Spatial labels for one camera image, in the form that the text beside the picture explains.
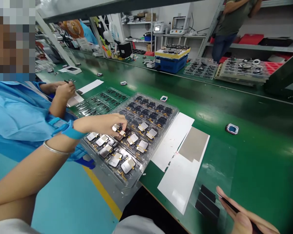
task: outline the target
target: gray shirt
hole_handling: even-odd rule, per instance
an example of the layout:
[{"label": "gray shirt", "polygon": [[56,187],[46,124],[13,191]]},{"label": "gray shirt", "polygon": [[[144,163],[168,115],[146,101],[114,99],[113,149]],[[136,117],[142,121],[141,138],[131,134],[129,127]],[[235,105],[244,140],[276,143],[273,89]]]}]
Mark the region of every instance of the gray shirt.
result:
[{"label": "gray shirt", "polygon": [[216,35],[229,36],[234,33],[238,33],[240,27],[243,25],[245,19],[250,14],[256,2],[257,0],[249,0],[235,11],[223,15],[222,19],[220,20],[220,26],[216,32]]}]

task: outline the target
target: blue smock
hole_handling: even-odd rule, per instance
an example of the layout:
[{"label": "blue smock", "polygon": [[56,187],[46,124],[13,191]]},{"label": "blue smock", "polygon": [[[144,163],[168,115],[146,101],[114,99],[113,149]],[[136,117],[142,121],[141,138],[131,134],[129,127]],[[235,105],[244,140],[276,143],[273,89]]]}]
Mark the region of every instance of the blue smock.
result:
[{"label": "blue smock", "polygon": [[[50,139],[55,128],[48,124],[54,118],[49,113],[51,102],[17,82],[0,82],[0,153],[17,162]],[[76,117],[65,113],[65,121]],[[79,144],[68,161],[86,154]]]},{"label": "blue smock", "polygon": [[95,45],[98,44],[97,39],[95,38],[94,34],[92,33],[92,31],[90,30],[90,28],[88,28],[87,25],[85,25],[83,22],[80,21],[80,24],[82,26],[82,29],[84,30],[84,36],[87,39],[88,42],[91,42]]}]

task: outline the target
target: blue floor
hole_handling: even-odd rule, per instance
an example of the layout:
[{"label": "blue floor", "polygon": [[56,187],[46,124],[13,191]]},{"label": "blue floor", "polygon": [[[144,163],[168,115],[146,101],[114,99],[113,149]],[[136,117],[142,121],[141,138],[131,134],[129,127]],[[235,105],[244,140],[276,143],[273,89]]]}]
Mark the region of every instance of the blue floor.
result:
[{"label": "blue floor", "polygon": [[[16,164],[0,155],[0,179]],[[32,227],[45,234],[111,234],[117,223],[82,166],[67,162],[38,194]]]}]

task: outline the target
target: yellow floor line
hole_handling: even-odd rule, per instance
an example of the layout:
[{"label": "yellow floor line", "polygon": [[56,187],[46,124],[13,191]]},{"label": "yellow floor line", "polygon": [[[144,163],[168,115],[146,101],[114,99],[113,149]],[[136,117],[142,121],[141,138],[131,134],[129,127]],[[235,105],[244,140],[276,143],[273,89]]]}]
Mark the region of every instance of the yellow floor line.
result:
[{"label": "yellow floor line", "polygon": [[118,208],[118,206],[116,205],[116,203],[113,201],[113,199],[111,198],[111,196],[104,189],[103,185],[100,183],[100,181],[95,176],[95,174],[89,168],[87,168],[85,166],[82,166],[82,167],[85,169],[86,173],[88,174],[88,176],[92,180],[93,184],[96,186],[97,190],[99,191],[99,193],[101,194],[101,196],[103,197],[103,199],[105,200],[105,202],[110,207],[112,213],[115,215],[115,217],[118,220],[120,220],[121,215],[122,215],[122,212],[120,211],[120,209]]}]

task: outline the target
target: hand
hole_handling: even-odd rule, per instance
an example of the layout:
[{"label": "hand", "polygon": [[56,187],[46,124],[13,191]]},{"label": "hand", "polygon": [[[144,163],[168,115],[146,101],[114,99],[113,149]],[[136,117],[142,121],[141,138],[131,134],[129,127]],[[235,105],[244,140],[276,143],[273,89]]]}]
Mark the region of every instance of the hand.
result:
[{"label": "hand", "polygon": [[244,209],[237,202],[227,197],[227,195],[219,186],[217,186],[216,190],[219,195],[221,195],[223,198],[229,201],[235,208],[237,208],[240,211],[239,213],[235,213],[221,198],[219,198],[219,201],[222,204],[222,206],[234,220],[234,226],[231,234],[252,234],[253,228],[251,220],[253,221],[253,223],[257,225],[257,227],[263,234],[280,234],[278,229],[271,223],[262,219],[258,215]]},{"label": "hand", "polygon": [[59,85],[56,89],[55,96],[61,99],[69,100],[75,93],[75,85],[73,82],[69,82],[68,84]]},{"label": "hand", "polygon": [[127,126],[127,120],[124,115],[118,113],[86,116],[74,121],[74,129],[83,133],[96,132],[116,137],[119,133],[112,130],[114,124],[122,124],[124,131]]},{"label": "hand", "polygon": [[66,84],[66,82],[64,82],[64,81],[58,81],[58,82],[54,82],[54,83],[41,84],[40,88],[44,94],[49,95],[51,93],[55,93],[58,86],[65,85],[65,84]]}]

